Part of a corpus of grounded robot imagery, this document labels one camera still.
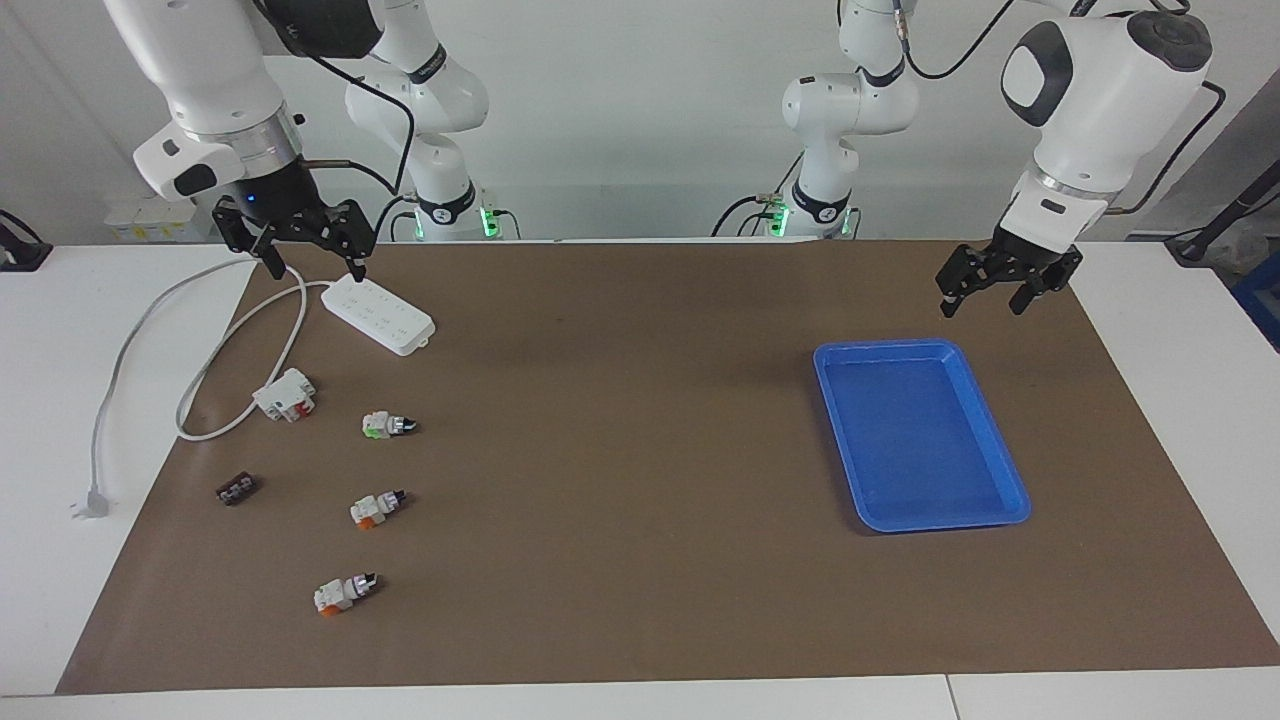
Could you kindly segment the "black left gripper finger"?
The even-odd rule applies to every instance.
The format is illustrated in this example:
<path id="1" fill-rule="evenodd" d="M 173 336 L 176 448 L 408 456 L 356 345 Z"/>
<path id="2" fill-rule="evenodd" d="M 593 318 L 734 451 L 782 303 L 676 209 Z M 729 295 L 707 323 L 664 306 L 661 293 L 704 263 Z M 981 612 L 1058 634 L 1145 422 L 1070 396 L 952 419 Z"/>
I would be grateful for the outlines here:
<path id="1" fill-rule="evenodd" d="M 1052 270 L 1029 272 L 1010 299 L 1010 311 L 1015 316 L 1020 316 L 1037 299 L 1050 292 L 1056 292 L 1055 273 Z"/>
<path id="2" fill-rule="evenodd" d="M 969 245 L 960 245 L 940 268 L 937 287 L 941 293 L 940 310 L 945 318 L 954 318 L 968 297 L 989 287 L 984 263 L 983 252 Z"/>

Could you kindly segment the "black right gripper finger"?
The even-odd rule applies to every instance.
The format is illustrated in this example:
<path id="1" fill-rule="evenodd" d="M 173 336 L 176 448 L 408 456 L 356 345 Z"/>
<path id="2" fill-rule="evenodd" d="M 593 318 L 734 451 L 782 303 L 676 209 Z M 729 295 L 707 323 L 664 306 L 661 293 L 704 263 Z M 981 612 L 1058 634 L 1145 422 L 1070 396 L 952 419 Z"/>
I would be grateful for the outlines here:
<path id="1" fill-rule="evenodd" d="M 325 208 L 325 250 L 344 260 L 353 281 L 365 281 L 375 247 L 374 228 L 355 200 Z"/>
<path id="2" fill-rule="evenodd" d="M 255 228 L 232 196 L 221 196 L 215 202 L 212 222 L 224 245 L 232 252 L 246 254 L 260 261 L 275 281 L 284 277 L 285 263 L 275 249 L 275 236 L 270 225 L 265 229 Z"/>

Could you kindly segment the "switch with orange base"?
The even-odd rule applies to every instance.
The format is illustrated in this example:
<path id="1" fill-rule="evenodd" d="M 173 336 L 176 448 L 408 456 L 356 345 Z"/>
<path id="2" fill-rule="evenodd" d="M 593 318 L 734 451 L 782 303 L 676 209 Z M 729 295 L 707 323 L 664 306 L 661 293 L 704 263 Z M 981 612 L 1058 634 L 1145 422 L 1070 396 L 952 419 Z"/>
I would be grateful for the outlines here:
<path id="1" fill-rule="evenodd" d="M 376 573 L 362 573 L 348 578 L 333 579 L 314 592 L 314 606 L 323 616 L 344 612 L 355 603 L 379 588 L 380 577 Z"/>
<path id="2" fill-rule="evenodd" d="M 367 495 L 349 506 L 349 516 L 358 529 L 372 529 L 399 510 L 406 500 L 407 493 L 403 489 Z"/>

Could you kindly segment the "white cardboard box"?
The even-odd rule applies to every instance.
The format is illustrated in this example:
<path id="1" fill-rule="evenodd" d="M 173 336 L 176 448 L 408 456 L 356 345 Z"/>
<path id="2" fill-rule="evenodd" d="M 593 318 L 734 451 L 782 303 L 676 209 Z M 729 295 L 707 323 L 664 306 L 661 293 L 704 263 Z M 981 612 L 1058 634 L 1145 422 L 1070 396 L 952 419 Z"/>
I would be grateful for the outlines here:
<path id="1" fill-rule="evenodd" d="M 191 199 L 161 197 L 114 202 L 102 227 L 123 243 L 210 243 L 212 220 Z"/>

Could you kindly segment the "white power strip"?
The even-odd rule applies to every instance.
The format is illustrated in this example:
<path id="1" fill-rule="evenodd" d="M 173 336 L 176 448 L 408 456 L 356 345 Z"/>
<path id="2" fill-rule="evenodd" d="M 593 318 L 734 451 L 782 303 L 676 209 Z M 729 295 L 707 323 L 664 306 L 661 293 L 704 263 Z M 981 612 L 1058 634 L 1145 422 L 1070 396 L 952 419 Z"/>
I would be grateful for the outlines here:
<path id="1" fill-rule="evenodd" d="M 425 348 L 436 333 L 429 314 L 370 279 L 343 275 L 320 299 L 330 314 L 399 357 Z"/>

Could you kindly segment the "white circuit breaker red lever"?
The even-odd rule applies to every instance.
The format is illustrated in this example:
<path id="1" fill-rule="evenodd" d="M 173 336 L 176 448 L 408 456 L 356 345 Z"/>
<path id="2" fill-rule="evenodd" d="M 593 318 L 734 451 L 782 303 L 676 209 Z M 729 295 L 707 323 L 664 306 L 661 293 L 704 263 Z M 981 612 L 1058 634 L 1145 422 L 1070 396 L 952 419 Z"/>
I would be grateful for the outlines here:
<path id="1" fill-rule="evenodd" d="M 257 410 L 273 421 L 298 421 L 315 409 L 314 383 L 300 370 L 291 368 L 274 382 L 253 392 Z"/>

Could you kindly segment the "blue plastic tray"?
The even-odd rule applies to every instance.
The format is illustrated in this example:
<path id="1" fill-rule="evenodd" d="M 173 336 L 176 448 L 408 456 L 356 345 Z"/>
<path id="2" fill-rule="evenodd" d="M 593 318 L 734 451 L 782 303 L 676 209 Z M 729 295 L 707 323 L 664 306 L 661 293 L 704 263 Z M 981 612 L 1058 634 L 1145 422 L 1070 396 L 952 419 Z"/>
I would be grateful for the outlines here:
<path id="1" fill-rule="evenodd" d="M 813 364 L 852 505 L 868 528 L 901 534 L 1030 518 L 1020 473 L 956 343 L 827 343 Z"/>

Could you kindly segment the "black stand leg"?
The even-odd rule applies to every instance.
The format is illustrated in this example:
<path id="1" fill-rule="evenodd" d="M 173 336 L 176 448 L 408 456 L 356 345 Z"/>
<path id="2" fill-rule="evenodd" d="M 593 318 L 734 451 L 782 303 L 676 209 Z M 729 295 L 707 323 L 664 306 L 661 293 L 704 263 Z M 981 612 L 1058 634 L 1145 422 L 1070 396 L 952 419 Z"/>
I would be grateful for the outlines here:
<path id="1" fill-rule="evenodd" d="M 1280 200 L 1280 158 L 1270 164 L 1206 225 L 1169 236 L 1165 249 L 1181 266 L 1198 266 L 1210 247 L 1239 220 Z"/>

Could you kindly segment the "blue crate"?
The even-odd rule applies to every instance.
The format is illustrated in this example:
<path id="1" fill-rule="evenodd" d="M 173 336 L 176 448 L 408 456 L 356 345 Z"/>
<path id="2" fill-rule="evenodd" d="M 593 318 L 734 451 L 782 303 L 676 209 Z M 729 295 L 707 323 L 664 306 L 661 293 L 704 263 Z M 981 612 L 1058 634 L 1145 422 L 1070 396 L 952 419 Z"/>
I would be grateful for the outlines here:
<path id="1" fill-rule="evenodd" d="M 1258 332 L 1280 354 L 1280 278 L 1240 279 L 1231 296 Z"/>

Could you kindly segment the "brown paper mat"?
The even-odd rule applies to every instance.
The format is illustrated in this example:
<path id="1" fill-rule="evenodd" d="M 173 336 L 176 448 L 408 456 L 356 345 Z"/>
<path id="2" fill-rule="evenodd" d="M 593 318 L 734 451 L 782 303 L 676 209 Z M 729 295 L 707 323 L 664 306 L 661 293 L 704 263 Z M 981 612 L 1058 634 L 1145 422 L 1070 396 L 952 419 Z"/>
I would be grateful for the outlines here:
<path id="1" fill-rule="evenodd" d="M 1280 665 L 1075 295 L 946 319 L 950 252 L 387 245 L 369 279 L 433 315 L 428 347 L 314 304 L 291 352 L 314 414 L 173 446 L 58 691 Z M 1027 521 L 859 520 L 813 354 L 914 338 L 972 364 Z M 380 410 L 419 427 L 370 439 Z M 260 488 L 224 506 L 241 471 Z M 317 612 L 362 573 L 372 594 Z"/>

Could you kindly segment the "black clamp mount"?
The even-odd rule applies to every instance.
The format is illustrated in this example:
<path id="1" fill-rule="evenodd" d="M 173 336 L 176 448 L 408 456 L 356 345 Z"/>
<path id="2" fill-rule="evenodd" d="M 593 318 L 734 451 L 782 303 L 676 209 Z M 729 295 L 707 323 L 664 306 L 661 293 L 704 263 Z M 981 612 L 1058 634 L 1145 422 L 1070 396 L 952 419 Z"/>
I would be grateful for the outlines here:
<path id="1" fill-rule="evenodd" d="M 0 209 L 0 272 L 36 272 L 52 250 L 19 217 Z"/>

